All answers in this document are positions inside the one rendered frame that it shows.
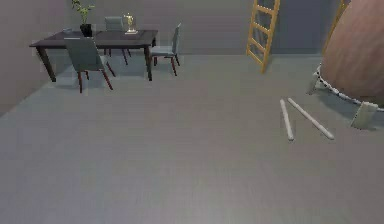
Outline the green plant in black pot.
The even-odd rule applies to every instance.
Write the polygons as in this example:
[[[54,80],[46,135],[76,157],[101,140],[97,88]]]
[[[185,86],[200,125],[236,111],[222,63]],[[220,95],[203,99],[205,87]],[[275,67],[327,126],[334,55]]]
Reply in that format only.
[[[87,22],[88,13],[94,8],[94,5],[83,6],[80,0],[71,0],[72,8],[75,9],[81,17],[80,30],[84,37],[92,36],[92,25]]]

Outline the white rod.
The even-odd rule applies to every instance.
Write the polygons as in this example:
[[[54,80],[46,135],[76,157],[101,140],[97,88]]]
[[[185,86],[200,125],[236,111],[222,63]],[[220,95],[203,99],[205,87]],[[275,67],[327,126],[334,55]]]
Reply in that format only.
[[[288,98],[288,102],[298,110],[306,119],[308,119],[313,126],[315,126],[324,136],[330,140],[334,140],[334,135],[327,130],[321,123],[319,123],[315,118],[313,118],[306,110],[304,110],[298,103],[296,103],[292,98]]]
[[[289,119],[289,114],[288,114],[286,103],[285,103],[285,101],[283,99],[280,99],[279,103],[280,103],[280,107],[281,107],[281,111],[282,111],[282,116],[283,116],[284,124],[285,124],[285,127],[286,127],[287,138],[288,138],[289,141],[293,141],[295,138],[294,138],[294,134],[293,134],[293,131],[292,131],[292,126],[291,126],[291,123],[290,123],[290,119]]]

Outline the dark brown dining table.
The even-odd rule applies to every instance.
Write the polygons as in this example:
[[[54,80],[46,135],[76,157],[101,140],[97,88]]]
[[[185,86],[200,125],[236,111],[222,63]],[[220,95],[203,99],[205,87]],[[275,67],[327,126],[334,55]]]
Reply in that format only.
[[[139,30],[137,34],[126,34],[124,31],[96,31],[92,39],[98,49],[143,49],[147,68],[148,80],[152,80],[152,62],[150,49],[156,45],[157,30]],[[65,38],[83,38],[81,31],[65,33],[60,31],[42,40],[31,44],[43,62],[52,82],[56,81],[55,72],[52,69],[47,49],[65,49]]]

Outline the grey chair with red legs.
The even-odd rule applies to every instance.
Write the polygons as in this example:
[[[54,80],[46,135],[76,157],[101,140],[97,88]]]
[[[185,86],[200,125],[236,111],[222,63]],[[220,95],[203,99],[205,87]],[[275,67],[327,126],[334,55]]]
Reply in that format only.
[[[180,28],[181,28],[181,23],[179,23],[174,30],[174,34],[173,34],[170,46],[154,46],[150,50],[150,56],[154,60],[154,65],[157,65],[158,57],[170,59],[174,75],[177,75],[175,65],[180,65],[180,62],[178,59]]]
[[[121,16],[106,16],[105,26],[106,26],[106,31],[124,31],[123,19]],[[125,63],[126,65],[128,65],[128,61],[127,61],[124,49],[121,49],[121,51],[122,51],[122,55],[124,57]],[[126,51],[131,57],[131,53],[129,49],[126,49]]]
[[[72,66],[77,73],[80,93],[83,92],[82,73],[85,73],[86,78],[89,78],[90,71],[101,72],[109,89],[113,89],[106,72],[106,69],[109,69],[112,75],[116,76],[109,63],[109,57],[99,54],[96,43],[91,37],[65,38],[64,43]]]

